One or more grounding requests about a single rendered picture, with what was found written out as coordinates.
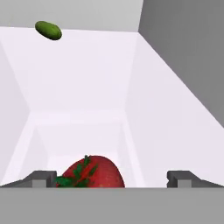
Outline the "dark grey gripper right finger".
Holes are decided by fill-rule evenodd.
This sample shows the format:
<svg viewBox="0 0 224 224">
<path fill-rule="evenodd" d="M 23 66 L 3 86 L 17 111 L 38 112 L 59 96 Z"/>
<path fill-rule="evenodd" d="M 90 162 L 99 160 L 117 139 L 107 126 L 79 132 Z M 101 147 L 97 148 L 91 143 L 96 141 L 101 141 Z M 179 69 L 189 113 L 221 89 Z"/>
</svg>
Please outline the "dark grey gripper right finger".
<svg viewBox="0 0 224 224">
<path fill-rule="evenodd" d="M 223 186 L 198 178 L 190 171 L 168 171 L 167 187 L 172 188 L 222 188 Z"/>
</svg>

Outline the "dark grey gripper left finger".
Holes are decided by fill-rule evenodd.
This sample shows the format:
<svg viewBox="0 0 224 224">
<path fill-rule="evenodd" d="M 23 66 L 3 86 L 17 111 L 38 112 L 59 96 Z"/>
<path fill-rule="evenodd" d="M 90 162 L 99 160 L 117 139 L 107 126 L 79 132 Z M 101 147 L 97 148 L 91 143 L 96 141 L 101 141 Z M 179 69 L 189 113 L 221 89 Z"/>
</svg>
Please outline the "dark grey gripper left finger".
<svg viewBox="0 0 224 224">
<path fill-rule="evenodd" d="M 33 171 L 27 177 L 10 182 L 3 187 L 47 188 L 56 186 L 56 171 Z"/>
</svg>

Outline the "red strawberry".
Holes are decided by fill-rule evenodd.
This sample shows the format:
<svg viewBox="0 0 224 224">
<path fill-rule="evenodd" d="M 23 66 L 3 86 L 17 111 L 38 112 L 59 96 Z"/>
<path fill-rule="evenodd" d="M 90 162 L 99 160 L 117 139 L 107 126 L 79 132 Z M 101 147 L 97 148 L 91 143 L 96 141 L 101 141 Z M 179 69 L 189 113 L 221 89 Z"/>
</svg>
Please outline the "red strawberry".
<svg viewBox="0 0 224 224">
<path fill-rule="evenodd" d="M 125 187 L 116 165 L 103 156 L 86 155 L 58 176 L 55 182 L 57 187 Z"/>
</svg>

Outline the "white fridge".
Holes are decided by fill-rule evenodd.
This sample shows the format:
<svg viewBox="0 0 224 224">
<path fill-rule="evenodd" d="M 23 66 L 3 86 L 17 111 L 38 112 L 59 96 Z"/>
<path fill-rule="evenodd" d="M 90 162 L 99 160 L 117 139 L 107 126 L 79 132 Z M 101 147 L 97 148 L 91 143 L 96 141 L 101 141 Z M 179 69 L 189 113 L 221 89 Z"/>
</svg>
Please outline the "white fridge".
<svg viewBox="0 0 224 224">
<path fill-rule="evenodd" d="M 224 186 L 224 0 L 0 0 L 0 185 L 86 155 Z"/>
</svg>

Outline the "green cucumber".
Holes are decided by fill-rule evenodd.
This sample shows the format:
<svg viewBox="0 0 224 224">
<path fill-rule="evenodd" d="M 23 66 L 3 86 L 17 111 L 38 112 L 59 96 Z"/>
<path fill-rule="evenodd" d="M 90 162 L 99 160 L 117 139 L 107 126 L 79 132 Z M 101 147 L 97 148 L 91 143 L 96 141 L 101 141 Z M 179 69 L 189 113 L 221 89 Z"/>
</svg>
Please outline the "green cucumber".
<svg viewBox="0 0 224 224">
<path fill-rule="evenodd" d="M 36 31 L 50 40 L 59 40 L 62 37 L 61 29 L 56 25 L 46 21 L 38 21 L 35 24 Z"/>
</svg>

